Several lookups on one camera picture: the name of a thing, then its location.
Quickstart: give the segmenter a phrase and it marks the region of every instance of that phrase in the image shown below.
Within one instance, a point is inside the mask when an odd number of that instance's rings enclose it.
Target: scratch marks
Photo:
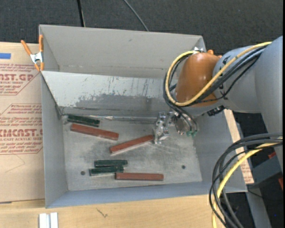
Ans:
[[[108,214],[104,214],[103,212],[101,212],[98,208],[96,208],[96,210],[98,211],[98,213],[100,213],[104,218],[106,218],[108,216]]]
[[[22,164],[20,164],[20,165],[14,167],[14,168],[12,168],[12,169],[9,169],[9,170],[6,171],[5,173],[7,173],[7,172],[9,172],[9,171],[12,171],[12,170],[14,170],[14,169],[16,169],[16,168],[18,168],[18,167],[20,167],[20,166],[25,165],[25,161],[24,161],[22,158],[20,158],[20,157],[19,157],[18,155],[16,155],[16,154],[13,154],[13,155],[17,156],[17,157],[22,161]]]

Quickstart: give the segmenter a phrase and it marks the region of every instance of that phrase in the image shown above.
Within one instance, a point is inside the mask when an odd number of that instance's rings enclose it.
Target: cardboard box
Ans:
[[[20,43],[0,42],[0,202],[44,198],[41,134],[40,74]]]
[[[128,172],[163,172],[157,184],[82,175],[94,160],[117,159],[108,151],[115,142],[72,133],[67,122],[68,114],[102,116],[101,128],[119,132],[117,143],[150,134],[158,112],[169,110],[162,98],[166,70],[181,53],[204,48],[201,36],[45,25],[40,33],[46,207],[208,193],[214,164],[233,143],[226,112],[198,117],[194,140],[171,127],[162,145],[119,156],[131,163]],[[240,171],[226,189],[246,190]]]

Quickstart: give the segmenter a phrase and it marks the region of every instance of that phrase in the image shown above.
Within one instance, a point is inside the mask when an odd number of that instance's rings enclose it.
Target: black cable wire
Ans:
[[[257,48],[253,51],[251,51],[250,53],[248,53],[247,55],[245,55],[239,62],[237,62],[229,71],[227,71],[225,73],[224,76],[222,76],[217,82],[215,82],[211,87],[209,87],[209,89],[207,89],[206,92],[204,92],[195,102],[189,104],[188,106],[191,105],[195,105],[195,104],[199,104],[199,103],[203,103],[203,102],[209,102],[209,101],[215,101],[215,100],[219,100],[223,97],[226,96],[226,94],[224,94],[222,97],[218,98],[218,99],[213,99],[213,100],[208,100],[208,101],[202,101],[203,99],[205,99],[207,96],[209,96],[210,94],[212,94],[215,90],[217,90],[221,85],[223,85],[224,82],[226,82],[231,76],[233,76],[238,70],[240,70],[242,67],[246,66],[248,63],[250,63],[251,61],[256,61],[261,53],[263,51],[264,47],[260,47]],[[231,90],[231,88],[233,87],[233,85],[235,84],[235,82],[238,80],[239,78],[237,78],[233,83],[232,86],[229,87],[228,92]]]
[[[223,168],[223,169],[221,170],[220,174],[215,177],[216,172],[217,172],[217,169],[218,169],[218,167],[219,167],[219,165],[220,165],[220,162],[221,162],[221,161],[224,161],[224,159],[226,158],[226,156],[227,156],[230,152],[234,151],[236,148],[243,147],[243,146],[248,145],[248,144],[249,144],[249,145],[251,145],[251,144],[261,144],[261,143],[267,143],[268,141],[271,141],[271,142],[272,142],[272,140],[264,140],[264,139],[262,140],[262,139],[259,139],[260,137],[269,137],[269,136],[271,136],[271,137],[272,137],[272,136],[277,137],[277,136],[281,136],[281,134],[278,134],[278,135],[274,135],[274,134],[259,134],[259,135],[254,135],[254,136],[250,136],[250,137],[247,137],[247,138],[245,138],[245,139],[239,140],[239,141],[233,143],[230,147],[228,147],[227,150],[223,153],[223,155],[221,155],[221,157],[219,158],[219,160],[217,161],[217,163],[216,163],[216,165],[215,165],[215,167],[214,167],[213,175],[212,175],[214,182],[220,177],[220,175],[222,175],[223,171],[225,170],[225,168]],[[213,188],[214,193],[216,194],[216,187],[215,187],[215,186],[211,186],[211,188]]]
[[[177,112],[177,113],[179,114],[179,117],[182,117],[182,118],[187,122],[187,124],[188,124],[188,125],[190,126],[190,128],[191,128],[191,131],[192,131],[192,125],[191,125],[191,122],[187,119],[187,117],[191,119],[191,121],[195,124],[196,130],[198,130],[198,125],[197,125],[197,123],[193,120],[193,117],[191,116],[191,114],[189,114],[186,110],[181,109],[181,108],[179,108],[179,107],[173,105],[173,104],[169,101],[169,99],[168,99],[168,97],[167,97],[167,94],[165,93],[165,81],[166,81],[166,78],[167,78],[167,73],[166,73],[166,75],[165,75],[165,77],[164,77],[164,81],[163,81],[163,84],[162,84],[162,87],[163,87],[163,98],[164,98],[165,102],[167,103],[167,105],[168,105],[172,110],[174,110],[175,112]]]
[[[281,144],[281,142],[283,142],[282,140],[271,140],[271,139],[260,139],[260,138],[268,138],[268,137],[279,137],[281,136],[282,134],[281,133],[278,133],[278,134],[258,134],[258,135],[253,135],[253,136],[250,136],[250,137],[247,137],[247,138],[244,138],[242,140],[239,140],[235,143],[233,143],[230,147],[227,148],[227,150],[223,153],[223,155],[221,155],[221,157],[219,158],[219,160],[217,161],[215,167],[214,167],[214,170],[213,170],[213,183],[211,185],[211,188],[210,188],[210,192],[209,192],[209,201],[210,201],[210,205],[213,208],[213,203],[212,203],[212,200],[211,200],[211,191],[213,191],[214,193],[214,196],[215,196],[215,201],[219,207],[219,209],[221,210],[222,214],[224,214],[226,216],[226,219],[228,220],[228,222],[233,226],[233,227],[237,227],[233,222],[230,222],[230,219],[228,218],[227,214],[225,213],[220,201],[219,201],[219,198],[217,197],[216,195],[216,187],[215,187],[215,182],[218,180],[218,178],[221,178],[222,179],[222,174],[223,172],[225,171],[225,169],[230,165],[230,163],[232,162],[232,160],[234,160],[234,158],[236,158],[236,156],[238,156],[239,154],[233,156],[226,164],[225,166],[222,166],[222,163],[224,162],[224,159],[226,158],[226,156],[234,151],[236,148],[239,148],[239,147],[242,147],[243,145],[253,145],[253,144],[262,144],[262,143],[277,143],[278,145]],[[219,172],[219,175],[216,176],[216,172],[218,170],[218,166],[220,167],[220,172]],[[228,201],[228,199],[226,198],[226,205],[228,206],[229,205],[229,212],[231,214],[231,216],[233,216],[233,211],[232,211],[232,208],[230,206],[230,203]],[[216,211],[214,211],[214,213],[216,214],[216,216],[218,216],[218,218],[220,219],[220,221],[222,221],[222,218],[218,215],[218,213]]]
[[[275,146],[270,146],[270,147],[264,147],[264,148],[274,148],[274,147],[277,147],[281,145],[280,143],[276,144]],[[222,174],[223,172],[226,170],[226,168],[232,163],[232,161],[239,155],[243,154],[243,153],[246,153],[246,152],[249,152],[251,150],[245,150],[243,152],[240,152],[236,155],[234,155],[223,167],[222,167],[222,170],[220,171],[220,174],[217,175],[215,178],[213,178],[213,183],[210,187],[210,191],[209,191],[209,202],[210,202],[210,206],[212,208],[212,210],[214,211],[215,215],[219,218],[219,220],[224,224],[224,226],[226,226],[226,223],[223,221],[223,219],[220,217],[220,215],[217,213],[216,210],[214,210],[214,206],[213,206],[213,203],[212,203],[212,200],[211,200],[211,193],[213,191],[213,194],[214,194],[214,197],[215,197],[215,201],[216,201],[216,204],[219,208],[219,210],[221,211],[221,213],[224,215],[224,217],[226,218],[226,220],[229,222],[229,224],[234,227],[234,228],[238,228],[238,226],[236,226],[236,224],[234,224],[234,222],[228,217],[227,213],[225,212],[224,208],[222,207],[221,203],[220,203],[220,200],[219,200],[219,197],[217,196],[216,192],[216,187],[215,187],[215,182],[219,179],[219,178],[222,178]],[[231,208],[231,205],[228,201],[228,198],[227,196],[225,197],[225,203],[226,203],[226,206],[229,206],[228,210],[229,210],[229,213],[231,214],[231,216],[233,218],[235,218],[236,221],[238,221],[238,223],[240,224],[240,221],[237,219],[237,217],[235,216],[235,214],[233,213],[233,210]]]
[[[126,5],[132,10],[132,12],[136,15],[136,17],[138,18],[138,20],[141,22],[141,24],[144,26],[144,28],[146,29],[146,31],[149,31],[147,26],[144,24],[143,20],[139,17],[139,15],[136,13],[136,11],[134,10],[134,8],[132,8],[132,6],[128,3],[127,0],[123,0]]]
[[[84,14],[83,14],[82,8],[81,8],[81,2],[80,2],[80,0],[76,0],[76,1],[77,1],[78,11],[79,11],[81,27],[86,27],[86,23],[85,23],[85,20],[84,20]]]

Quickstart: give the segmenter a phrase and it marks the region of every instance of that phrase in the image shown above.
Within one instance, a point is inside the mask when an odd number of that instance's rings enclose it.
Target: robotic arm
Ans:
[[[189,51],[178,56],[169,68],[164,80],[164,98],[177,116],[176,127],[180,122],[188,127],[189,120],[226,108],[261,113],[268,133],[282,133],[282,71],[283,37],[238,48],[223,56],[216,56],[211,50]],[[178,81],[171,85],[175,72]],[[278,154],[278,159],[283,169],[282,154]]]

